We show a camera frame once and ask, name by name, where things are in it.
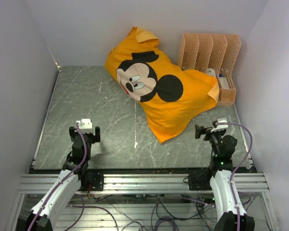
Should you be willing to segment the orange Mickey Mouse pillowcase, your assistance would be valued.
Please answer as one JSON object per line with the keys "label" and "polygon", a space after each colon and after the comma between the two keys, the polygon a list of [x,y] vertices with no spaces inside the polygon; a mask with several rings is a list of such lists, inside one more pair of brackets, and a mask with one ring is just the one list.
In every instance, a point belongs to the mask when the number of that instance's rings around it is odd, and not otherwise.
{"label": "orange Mickey Mouse pillowcase", "polygon": [[214,108],[219,87],[215,77],[173,64],[158,44],[152,32],[133,27],[111,50],[105,69],[140,104],[163,143],[182,133],[195,116]]}

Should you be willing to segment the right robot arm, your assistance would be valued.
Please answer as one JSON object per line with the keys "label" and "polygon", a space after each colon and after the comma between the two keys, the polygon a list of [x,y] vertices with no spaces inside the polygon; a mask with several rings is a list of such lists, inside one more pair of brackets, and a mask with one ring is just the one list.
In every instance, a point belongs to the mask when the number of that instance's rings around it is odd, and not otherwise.
{"label": "right robot arm", "polygon": [[211,158],[208,175],[203,178],[203,186],[212,190],[217,211],[215,231],[253,231],[254,218],[247,212],[240,200],[235,184],[235,172],[232,155],[235,152],[237,139],[226,135],[226,121],[215,121],[212,127],[195,125],[195,138],[202,135],[211,145]]}

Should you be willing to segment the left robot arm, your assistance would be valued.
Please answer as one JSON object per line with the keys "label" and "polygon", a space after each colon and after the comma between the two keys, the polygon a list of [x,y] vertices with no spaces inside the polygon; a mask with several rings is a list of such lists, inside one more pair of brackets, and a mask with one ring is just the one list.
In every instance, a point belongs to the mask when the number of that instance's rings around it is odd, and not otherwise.
{"label": "left robot arm", "polygon": [[69,128],[72,151],[67,155],[60,174],[44,197],[17,219],[17,231],[53,231],[67,203],[77,191],[89,186],[88,166],[91,147],[100,142],[100,127],[92,128],[90,119]]}

